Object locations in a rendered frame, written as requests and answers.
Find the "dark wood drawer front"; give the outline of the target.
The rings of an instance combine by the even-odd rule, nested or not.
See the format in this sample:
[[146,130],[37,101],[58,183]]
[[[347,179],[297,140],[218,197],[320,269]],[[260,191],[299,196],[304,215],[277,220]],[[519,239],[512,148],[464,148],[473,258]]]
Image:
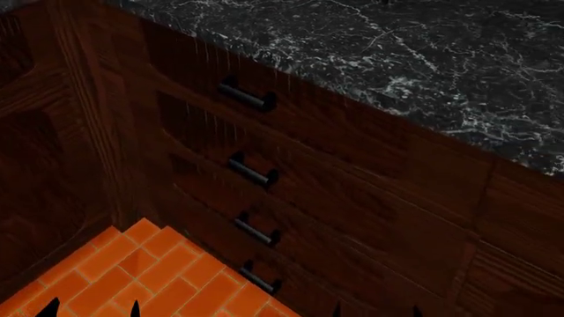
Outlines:
[[259,187],[241,176],[223,179],[220,176],[222,174],[220,170],[198,166],[178,155],[170,155],[169,160],[178,187],[215,210],[248,208],[266,200],[294,208],[304,216],[316,221],[329,232],[336,234],[339,242],[362,253],[369,260],[380,263],[436,294],[445,293],[456,274],[458,261],[463,252],[464,240],[458,245],[407,243],[405,245],[384,244],[383,247],[372,248],[356,242],[353,237],[309,216],[308,213],[295,208],[294,205],[279,200],[270,195],[265,188]]
[[193,152],[227,166],[235,152],[246,166],[278,181],[270,195],[333,226],[372,248],[384,244],[458,245],[467,232],[386,189],[374,187],[296,143],[284,144],[267,132],[247,129],[163,92],[157,94],[167,133]]
[[[260,232],[281,231],[275,247],[234,225],[244,210],[249,224]],[[236,271],[251,260],[253,273],[265,282],[281,279],[282,287],[273,296],[303,317],[332,317],[337,302],[341,317],[412,317],[413,306],[423,317],[462,317],[446,300],[339,242],[336,234],[294,208],[272,200],[215,210],[185,198],[169,217]]]
[[[468,218],[479,204],[491,155],[195,37],[147,20],[140,25],[152,67],[170,81],[435,208]],[[257,96],[275,92],[277,106],[261,113],[220,94],[227,76]]]

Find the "dark wood cabinet door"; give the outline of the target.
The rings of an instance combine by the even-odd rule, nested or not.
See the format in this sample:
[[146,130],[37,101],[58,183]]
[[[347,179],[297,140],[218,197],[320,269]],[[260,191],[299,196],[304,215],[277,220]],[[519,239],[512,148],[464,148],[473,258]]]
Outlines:
[[497,160],[474,228],[467,317],[564,317],[564,181]]

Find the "dark wood cabinet side panel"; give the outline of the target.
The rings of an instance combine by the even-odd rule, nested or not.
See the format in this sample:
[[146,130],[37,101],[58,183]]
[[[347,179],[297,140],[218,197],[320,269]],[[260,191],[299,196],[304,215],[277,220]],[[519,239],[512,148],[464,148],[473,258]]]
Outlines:
[[0,0],[0,300],[109,226],[138,219],[100,67],[97,0]]

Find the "dark wooden drawer cabinet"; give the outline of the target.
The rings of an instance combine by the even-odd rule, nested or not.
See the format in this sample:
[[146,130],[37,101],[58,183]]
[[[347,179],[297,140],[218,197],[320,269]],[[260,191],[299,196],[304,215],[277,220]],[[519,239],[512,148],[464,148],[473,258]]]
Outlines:
[[564,180],[564,0],[106,0]]

